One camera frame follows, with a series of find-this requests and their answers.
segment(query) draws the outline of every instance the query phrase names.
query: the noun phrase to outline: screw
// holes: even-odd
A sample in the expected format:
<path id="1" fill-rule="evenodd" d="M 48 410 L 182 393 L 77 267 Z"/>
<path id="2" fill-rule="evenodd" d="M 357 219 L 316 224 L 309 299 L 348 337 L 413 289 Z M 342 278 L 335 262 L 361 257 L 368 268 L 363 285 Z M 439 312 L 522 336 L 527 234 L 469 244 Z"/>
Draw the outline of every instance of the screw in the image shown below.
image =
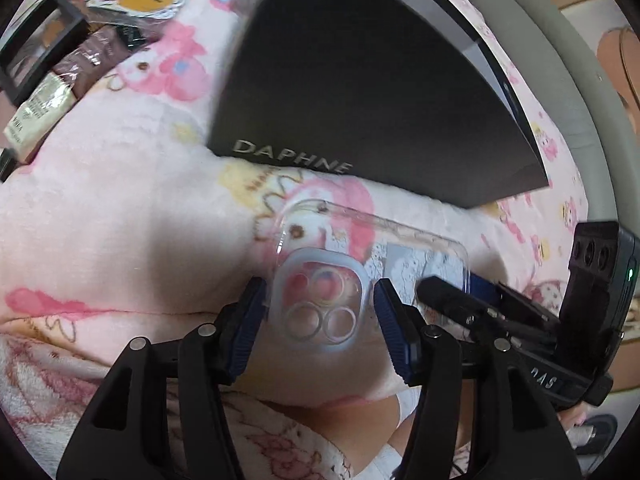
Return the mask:
<path id="1" fill-rule="evenodd" d="M 210 335 L 214 335 L 216 333 L 216 326 L 211 323 L 205 323 L 204 325 L 200 325 L 198 327 L 198 334 L 202 337 L 209 337 Z"/>
<path id="2" fill-rule="evenodd" d="M 422 329 L 422 333 L 425 336 L 430 337 L 432 339 L 439 338 L 442 335 L 442 332 L 440 331 L 440 327 L 437 325 L 427 325 Z"/>
<path id="3" fill-rule="evenodd" d="M 509 343 L 506 339 L 496 339 L 494 341 L 494 346 L 500 352 L 506 352 L 511 348 L 511 343 Z"/>
<path id="4" fill-rule="evenodd" d="M 146 346 L 146 339 L 143 337 L 137 337 L 131 340 L 129 348 L 132 350 L 142 350 Z"/>

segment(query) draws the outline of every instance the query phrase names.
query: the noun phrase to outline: gray cushion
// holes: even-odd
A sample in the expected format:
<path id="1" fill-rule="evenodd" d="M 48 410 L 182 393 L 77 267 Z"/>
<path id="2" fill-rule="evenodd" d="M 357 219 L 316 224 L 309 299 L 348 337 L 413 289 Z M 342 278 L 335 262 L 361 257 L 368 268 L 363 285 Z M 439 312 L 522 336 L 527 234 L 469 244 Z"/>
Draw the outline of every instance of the gray cushion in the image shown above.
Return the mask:
<path id="1" fill-rule="evenodd" d="M 590 219 L 640 233 L 640 153 L 622 103 L 549 0 L 470 0 L 554 120 L 580 170 Z"/>

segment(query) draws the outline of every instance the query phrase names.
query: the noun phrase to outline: paper label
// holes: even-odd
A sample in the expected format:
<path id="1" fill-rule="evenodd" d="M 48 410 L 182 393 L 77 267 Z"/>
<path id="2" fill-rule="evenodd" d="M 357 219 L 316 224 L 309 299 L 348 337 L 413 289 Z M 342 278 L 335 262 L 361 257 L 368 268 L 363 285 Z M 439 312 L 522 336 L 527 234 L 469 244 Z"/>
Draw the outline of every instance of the paper label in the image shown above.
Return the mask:
<path id="1" fill-rule="evenodd" d="M 16 158 L 28 162 L 42 139 L 73 107 L 76 98 L 59 76 L 49 72 L 4 129 Z"/>

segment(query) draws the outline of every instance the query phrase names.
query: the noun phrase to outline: cartoon print blanket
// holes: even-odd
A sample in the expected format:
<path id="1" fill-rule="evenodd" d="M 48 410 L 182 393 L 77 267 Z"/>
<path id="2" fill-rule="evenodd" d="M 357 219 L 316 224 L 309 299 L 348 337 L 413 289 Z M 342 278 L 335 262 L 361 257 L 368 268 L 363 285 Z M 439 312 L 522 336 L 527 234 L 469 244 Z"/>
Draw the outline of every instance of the cartoon print blanket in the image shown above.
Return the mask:
<path id="1" fill-rule="evenodd" d="M 468 0 L 450 1 L 508 74 L 550 182 L 475 210 L 352 176 L 214 156 L 204 140 L 240 1 L 189 0 L 161 41 L 98 82 L 34 163 L 0 187 L 0 329 L 31 338 L 32 346 L 73 352 L 62 361 L 55 351 L 41 352 L 43 359 L 30 354 L 40 379 L 26 384 L 50 390 L 42 397 L 47 416 L 38 415 L 41 397 L 0 388 L 2 409 L 32 441 L 57 424 L 73 427 L 91 385 L 130 339 L 180 338 L 234 301 L 249 276 L 267 274 L 267 233 L 287 206 L 304 199 L 452 238 L 466 247 L 474 272 L 546 306 L 561 301 L 574 227 L 587 215 L 580 175 L 562 135 Z M 299 234 L 330 229 L 305 226 Z M 366 257 L 367 237 L 350 235 L 350 253 Z M 380 334 L 310 360 L 263 332 L 238 382 L 253 396 L 319 406 L 380 399 L 404 387 Z M 0 345 L 5 365 L 14 362 L 7 345 Z M 13 384 L 8 370 L 0 370 L 2 384 Z M 66 388 L 77 381 L 85 382 Z M 59 394 L 60 385 L 71 393 Z"/>

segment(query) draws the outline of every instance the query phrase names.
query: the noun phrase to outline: black box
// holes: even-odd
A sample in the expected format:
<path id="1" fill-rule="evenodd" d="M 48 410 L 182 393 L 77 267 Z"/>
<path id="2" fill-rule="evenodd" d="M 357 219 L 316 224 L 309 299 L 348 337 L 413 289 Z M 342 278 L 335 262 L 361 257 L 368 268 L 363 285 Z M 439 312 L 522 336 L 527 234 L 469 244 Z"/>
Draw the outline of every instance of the black box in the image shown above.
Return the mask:
<path id="1" fill-rule="evenodd" d="M 448 0 L 260 0 L 209 147 L 462 207 L 548 185 L 499 63 Z"/>

